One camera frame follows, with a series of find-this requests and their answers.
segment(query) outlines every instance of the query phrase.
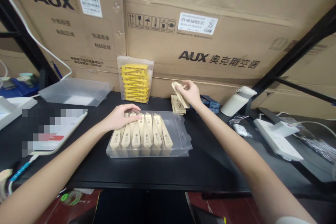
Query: power strip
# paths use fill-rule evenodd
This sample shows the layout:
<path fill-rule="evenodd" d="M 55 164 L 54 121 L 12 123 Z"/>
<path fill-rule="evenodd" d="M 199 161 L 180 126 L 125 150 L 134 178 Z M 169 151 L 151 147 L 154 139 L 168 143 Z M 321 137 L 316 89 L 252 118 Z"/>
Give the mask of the power strip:
<path fill-rule="evenodd" d="M 260 119 L 255 119 L 253 122 L 276 154 L 287 161 L 303 160 L 303 157 L 294 149 L 285 137 L 275 134 L 270 129 L 270 127 L 273 126 L 272 123 L 268 123 Z"/>

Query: barcode label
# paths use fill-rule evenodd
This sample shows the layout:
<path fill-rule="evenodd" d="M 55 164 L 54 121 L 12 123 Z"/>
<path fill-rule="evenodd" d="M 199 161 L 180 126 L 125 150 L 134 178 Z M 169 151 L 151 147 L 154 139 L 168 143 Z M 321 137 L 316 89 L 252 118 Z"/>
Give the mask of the barcode label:
<path fill-rule="evenodd" d="M 83 13 L 90 16 L 103 17 L 100 0 L 80 0 Z"/>
<path fill-rule="evenodd" d="M 178 30 L 213 35 L 218 19 L 196 14 L 181 12 L 178 21 Z"/>

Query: black desk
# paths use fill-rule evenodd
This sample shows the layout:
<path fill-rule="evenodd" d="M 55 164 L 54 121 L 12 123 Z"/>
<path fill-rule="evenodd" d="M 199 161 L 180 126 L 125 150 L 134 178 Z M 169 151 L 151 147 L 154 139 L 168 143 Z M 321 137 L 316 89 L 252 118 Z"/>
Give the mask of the black desk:
<path fill-rule="evenodd" d="M 79 125 L 61 150 L 68 147 L 87 129 L 101 121 L 112 109 L 128 103 L 120 100 L 120 93 L 111 92 L 98 107 L 89 107 L 88 116 Z M 142 110 L 171 111 L 169 99 L 153 98 L 149 104 L 137 104 Z M 32 109 L 86 108 L 85 106 L 46 103 L 39 99 Z M 112 132 L 105 134 L 88 154 L 68 186 L 78 188 L 143 188 L 175 189 L 185 191 L 208 191 L 247 193 L 247 183 L 236 166 L 228 158 L 215 137 L 196 114 L 187 114 L 185 126 L 192 138 L 193 150 L 189 157 L 120 158 L 111 159 L 106 147 Z M 220 114 L 227 122 L 230 118 Z M 252 120 L 241 124 L 253 134 L 245 138 L 278 175 L 288 189 L 296 195 L 314 197 L 319 191 L 289 162 L 275 156 L 262 136 L 254 129 Z M 27 134 L 22 132 L 23 118 L 17 118 L 0 131 L 0 170 L 8 168 L 21 158 L 22 141 Z M 40 156 L 17 181 L 21 184 L 55 157 Z"/>

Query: yellow sachet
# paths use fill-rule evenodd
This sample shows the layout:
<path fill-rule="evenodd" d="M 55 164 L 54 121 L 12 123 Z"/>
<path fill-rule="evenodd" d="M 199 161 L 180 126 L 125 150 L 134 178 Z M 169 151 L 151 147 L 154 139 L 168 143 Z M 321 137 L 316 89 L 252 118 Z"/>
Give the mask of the yellow sachet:
<path fill-rule="evenodd" d="M 134 83 L 134 82 L 146 82 L 149 84 L 149 80 L 147 78 L 123 78 L 122 80 L 124 83 Z"/>
<path fill-rule="evenodd" d="M 139 95 L 133 95 L 133 94 L 125 93 L 125 98 L 134 98 L 134 99 L 138 99 L 138 100 L 146 100 L 148 98 L 148 95 L 139 96 Z"/>
<path fill-rule="evenodd" d="M 147 65 L 143 65 L 143 64 L 126 64 L 123 65 L 120 70 L 122 72 L 133 72 L 133 71 L 138 71 L 141 69 L 147 70 L 148 66 Z"/>
<path fill-rule="evenodd" d="M 132 72 L 130 72 L 130 73 L 124 73 L 124 72 L 121 72 L 121 77 L 123 77 L 123 78 L 131 78 L 131 79 L 133 79 L 133 78 L 146 78 L 146 79 L 149 79 L 149 75 L 147 74 L 147 75 L 145 75 L 145 76 L 141 76 L 141 75 L 133 75 L 133 74 L 131 74 Z"/>
<path fill-rule="evenodd" d="M 148 99 L 149 98 L 142 100 L 142 99 L 138 99 L 137 97 L 125 97 L 125 100 L 129 100 L 129 101 L 132 101 L 132 102 L 136 101 L 136 102 L 141 102 L 141 103 L 148 102 Z"/>
<path fill-rule="evenodd" d="M 149 91 L 149 87 L 125 87 L 125 92 L 136 92 L 136 91 L 143 91 L 143 92 L 148 92 Z"/>
<path fill-rule="evenodd" d="M 126 94 L 128 96 L 147 96 L 148 92 L 127 92 L 127 91 L 125 91 L 125 95 Z"/>
<path fill-rule="evenodd" d="M 148 87 L 149 84 L 147 82 L 135 82 L 135 83 L 125 83 L 124 87 L 125 88 L 135 88 L 135 87 Z"/>

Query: metal frame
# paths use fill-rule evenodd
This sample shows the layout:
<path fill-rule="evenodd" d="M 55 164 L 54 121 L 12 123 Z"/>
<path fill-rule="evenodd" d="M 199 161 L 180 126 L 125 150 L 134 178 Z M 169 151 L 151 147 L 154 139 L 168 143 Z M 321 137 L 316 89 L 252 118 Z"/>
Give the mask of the metal frame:
<path fill-rule="evenodd" d="M 23 22 L 15 12 L 9 0 L 0 0 L 0 21 L 8 30 L 1 32 L 1 38 L 13 38 L 25 53 L 37 71 L 40 73 L 40 79 L 43 85 L 40 90 L 59 81 L 59 78 L 44 57 L 39 46 L 28 34 Z"/>
<path fill-rule="evenodd" d="M 320 94 L 308 88 L 296 85 L 289 81 L 281 79 L 281 76 L 291 68 L 299 59 L 301 59 L 310 49 L 319 43 L 325 37 L 336 32 L 336 5 L 325 14 L 319 22 L 300 40 L 296 45 L 252 88 L 257 95 L 252 97 L 256 99 L 274 82 L 287 85 L 301 92 L 315 96 L 336 106 L 336 99 Z"/>

